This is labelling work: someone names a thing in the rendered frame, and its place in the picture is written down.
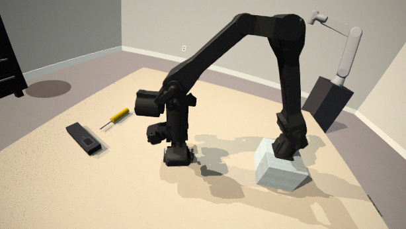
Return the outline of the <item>yellow-handled screwdriver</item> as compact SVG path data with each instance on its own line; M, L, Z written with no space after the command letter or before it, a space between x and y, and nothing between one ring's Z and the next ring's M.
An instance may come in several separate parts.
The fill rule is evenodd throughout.
M123 109L122 111L120 111L118 114L114 115L111 119L110 122L108 122L107 124L103 125L101 128L99 128L99 130L101 130L103 127L107 126L108 124L110 124L111 122L114 123L116 122L118 119L122 118L124 115L126 115L128 112L130 112L129 109Z

